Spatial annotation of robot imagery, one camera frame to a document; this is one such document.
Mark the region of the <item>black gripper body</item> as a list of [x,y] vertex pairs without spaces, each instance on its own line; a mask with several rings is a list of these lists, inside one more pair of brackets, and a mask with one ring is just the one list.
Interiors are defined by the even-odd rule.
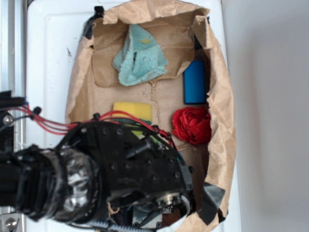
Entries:
[[75,223],[103,221],[108,207],[138,207],[152,217],[166,210],[195,209],[193,180],[171,139],[157,127],[92,121],[69,131],[57,149],[90,159],[90,199]]

